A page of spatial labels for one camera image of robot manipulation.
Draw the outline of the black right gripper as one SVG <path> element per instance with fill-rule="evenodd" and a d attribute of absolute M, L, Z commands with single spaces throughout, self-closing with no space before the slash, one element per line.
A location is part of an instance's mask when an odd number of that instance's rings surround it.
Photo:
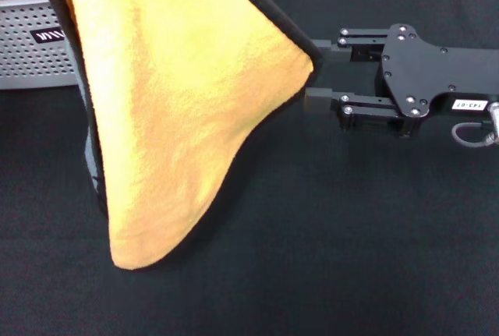
<path fill-rule="evenodd" d="M 426 42 L 408 24 L 389 29 L 341 28 L 312 40 L 313 62 L 381 62 L 390 98 L 305 89 L 306 112 L 335 117 L 343 130 L 413 136 L 436 115 L 487 119 L 498 102 L 498 50 Z"/>

